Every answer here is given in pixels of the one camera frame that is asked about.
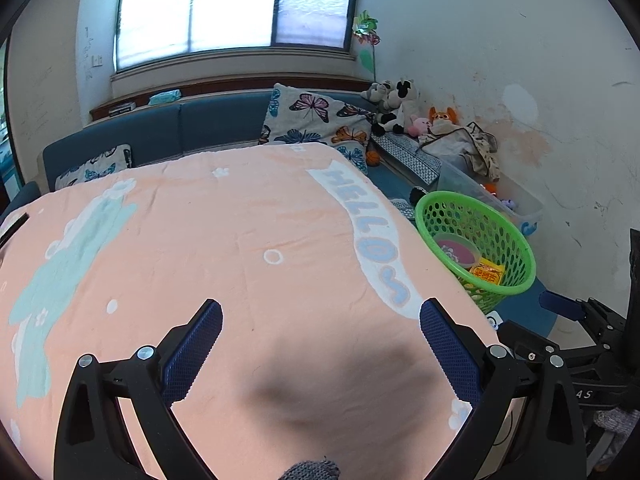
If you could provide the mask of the pink plush toy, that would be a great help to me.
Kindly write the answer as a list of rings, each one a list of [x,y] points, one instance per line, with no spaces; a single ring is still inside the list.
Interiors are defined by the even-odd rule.
[[[426,136],[430,132],[430,128],[431,123],[427,118],[412,115],[406,133],[413,138],[420,138],[420,136]]]

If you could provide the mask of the butterfly print pillow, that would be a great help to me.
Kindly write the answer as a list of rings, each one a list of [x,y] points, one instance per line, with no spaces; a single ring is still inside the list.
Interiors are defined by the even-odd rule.
[[[275,84],[258,143],[324,144],[367,174],[373,124],[374,113],[360,106]]]

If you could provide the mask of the cow plush toy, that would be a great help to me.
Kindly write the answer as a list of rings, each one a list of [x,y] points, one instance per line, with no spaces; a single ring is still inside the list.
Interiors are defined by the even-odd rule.
[[[393,84],[393,90],[385,101],[376,105],[378,114],[372,125],[372,134],[403,134],[408,127],[408,117],[418,104],[419,92],[412,79],[401,78]]]

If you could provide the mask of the patterned grey white cloth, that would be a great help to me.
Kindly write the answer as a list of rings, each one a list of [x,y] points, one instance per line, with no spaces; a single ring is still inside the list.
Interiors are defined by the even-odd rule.
[[[409,171],[426,186],[437,181],[440,174],[439,159],[425,153],[415,140],[390,132],[384,136],[374,136],[372,142],[393,159],[396,165]]]

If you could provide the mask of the yellow snack wrapper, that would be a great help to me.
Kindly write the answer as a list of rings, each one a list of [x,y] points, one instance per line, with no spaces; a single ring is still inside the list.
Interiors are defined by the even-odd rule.
[[[475,266],[472,266],[470,273],[487,283],[500,285],[506,273],[506,267],[486,258],[480,258],[480,261]]]

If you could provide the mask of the small butterfly cushion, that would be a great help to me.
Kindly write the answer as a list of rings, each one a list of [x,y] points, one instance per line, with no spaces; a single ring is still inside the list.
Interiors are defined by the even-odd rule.
[[[77,167],[66,170],[55,179],[55,191],[116,174],[132,167],[132,149],[129,144],[120,144]]]

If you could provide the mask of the teal tissue box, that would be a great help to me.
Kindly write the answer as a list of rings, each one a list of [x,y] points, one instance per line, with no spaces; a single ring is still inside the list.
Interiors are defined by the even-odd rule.
[[[170,104],[173,102],[177,102],[182,98],[182,93],[179,89],[174,90],[166,90],[163,92],[158,92],[150,96],[149,98],[149,106],[160,106],[164,104]]]

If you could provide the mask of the clear plastic storage box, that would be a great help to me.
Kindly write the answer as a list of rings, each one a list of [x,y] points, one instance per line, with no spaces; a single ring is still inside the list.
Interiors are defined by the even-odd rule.
[[[541,201],[506,174],[496,183],[480,184],[455,166],[442,162],[437,189],[480,200],[506,216],[525,237],[532,236],[542,220]]]

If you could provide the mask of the window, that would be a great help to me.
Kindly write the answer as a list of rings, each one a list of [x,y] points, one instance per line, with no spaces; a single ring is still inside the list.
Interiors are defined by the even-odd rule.
[[[354,0],[119,0],[116,66],[230,49],[345,51],[353,7]]]

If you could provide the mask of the pink patterned table blanket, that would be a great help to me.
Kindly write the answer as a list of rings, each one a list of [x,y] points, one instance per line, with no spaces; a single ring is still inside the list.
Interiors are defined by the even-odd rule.
[[[412,224],[320,144],[206,152],[43,195],[1,254],[1,421],[43,479],[85,353],[127,359],[207,299],[224,326],[174,412],[221,479],[334,460],[422,479],[462,427],[418,322],[496,334]]]

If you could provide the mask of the red plastic snack cup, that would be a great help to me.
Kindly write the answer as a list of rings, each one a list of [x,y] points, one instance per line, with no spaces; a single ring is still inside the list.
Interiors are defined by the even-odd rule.
[[[461,235],[438,232],[434,235],[434,241],[450,260],[463,269],[469,270],[480,261],[480,250]]]

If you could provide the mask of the black remote control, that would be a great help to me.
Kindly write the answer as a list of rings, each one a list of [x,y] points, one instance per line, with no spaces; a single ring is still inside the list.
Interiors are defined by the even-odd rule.
[[[22,214],[18,217],[0,236],[0,248],[6,246],[9,240],[14,237],[19,229],[28,221],[29,214]]]

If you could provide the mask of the blue sofa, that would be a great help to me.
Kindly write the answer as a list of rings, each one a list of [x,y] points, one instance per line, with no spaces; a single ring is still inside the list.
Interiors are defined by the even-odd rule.
[[[373,110],[372,104],[354,92],[320,89],[329,96]],[[55,178],[63,171],[80,164],[81,159],[112,148],[116,144],[129,144],[134,167],[155,164],[165,159],[179,158],[214,148],[232,145],[256,144],[258,127],[266,116],[271,90],[255,90],[231,94],[214,94],[195,100],[177,101],[123,114],[116,118],[95,122],[84,130],[73,133],[50,148],[44,149],[43,163],[47,192],[53,190]],[[383,169],[372,169],[369,178],[387,198],[409,199],[410,184],[421,185],[431,191],[437,181],[426,186],[409,171],[400,168],[382,151]],[[26,183],[11,203],[1,202],[1,223],[15,209],[23,207],[41,196],[35,181]],[[541,336],[549,336],[556,322],[556,314],[544,310],[538,302],[546,290],[536,278],[532,287],[521,295],[502,300],[495,310],[503,321],[513,321]]]

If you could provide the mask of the grey plush toy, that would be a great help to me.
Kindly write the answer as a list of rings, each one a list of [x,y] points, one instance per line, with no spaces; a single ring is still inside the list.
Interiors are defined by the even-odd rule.
[[[373,81],[367,90],[360,92],[360,96],[369,103],[378,105],[385,101],[392,90],[393,84],[389,80],[382,82]]]

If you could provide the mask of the orange ball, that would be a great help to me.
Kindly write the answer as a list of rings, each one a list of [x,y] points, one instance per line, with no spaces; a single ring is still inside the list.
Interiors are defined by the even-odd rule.
[[[376,167],[381,163],[381,156],[376,151],[368,151],[366,162],[369,167]]]

